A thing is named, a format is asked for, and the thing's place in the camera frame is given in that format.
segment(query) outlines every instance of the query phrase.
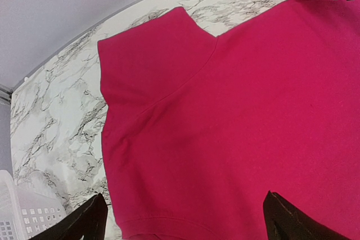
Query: folded garment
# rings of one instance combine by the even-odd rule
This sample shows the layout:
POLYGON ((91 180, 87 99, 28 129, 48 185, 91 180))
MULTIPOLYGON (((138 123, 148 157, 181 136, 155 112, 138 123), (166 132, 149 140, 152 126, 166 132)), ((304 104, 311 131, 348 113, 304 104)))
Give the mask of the folded garment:
POLYGON ((98 52, 125 239, 267 239, 269 190, 360 239, 359 0, 288 0, 218 37, 180 7, 98 52))

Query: pink fabric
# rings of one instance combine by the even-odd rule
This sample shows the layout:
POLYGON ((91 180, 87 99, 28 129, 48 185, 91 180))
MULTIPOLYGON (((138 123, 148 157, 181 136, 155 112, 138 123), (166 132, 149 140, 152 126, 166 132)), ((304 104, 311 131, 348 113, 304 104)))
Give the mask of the pink fabric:
POLYGON ((175 8, 98 51, 124 238, 267 239, 272 190, 360 239, 359 0, 289 0, 219 37, 175 8))

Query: white plastic basket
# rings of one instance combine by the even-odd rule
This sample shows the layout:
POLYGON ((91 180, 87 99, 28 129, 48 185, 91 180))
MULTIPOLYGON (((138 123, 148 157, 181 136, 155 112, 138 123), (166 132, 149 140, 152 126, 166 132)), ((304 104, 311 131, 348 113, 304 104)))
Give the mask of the white plastic basket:
POLYGON ((26 240, 66 216, 57 199, 15 186, 11 175, 0 170, 0 240, 26 240))

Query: laundry basket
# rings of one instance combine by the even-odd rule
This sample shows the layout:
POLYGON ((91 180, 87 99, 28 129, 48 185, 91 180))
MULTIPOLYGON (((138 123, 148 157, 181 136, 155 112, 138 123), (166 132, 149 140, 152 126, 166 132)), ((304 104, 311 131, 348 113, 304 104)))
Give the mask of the laundry basket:
POLYGON ((0 240, 26 240, 66 216, 60 201, 15 186, 0 170, 0 240))

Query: marble table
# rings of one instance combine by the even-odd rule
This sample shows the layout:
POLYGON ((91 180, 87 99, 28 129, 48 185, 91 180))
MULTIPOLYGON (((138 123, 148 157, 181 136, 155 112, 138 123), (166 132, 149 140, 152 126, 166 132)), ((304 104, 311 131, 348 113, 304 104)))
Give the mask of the marble table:
POLYGON ((121 239, 101 155, 107 105, 100 93, 97 41, 183 6, 219 35, 284 0, 143 0, 95 26, 38 69, 12 96, 14 180, 58 197, 67 213, 101 192, 109 206, 106 239, 121 239))

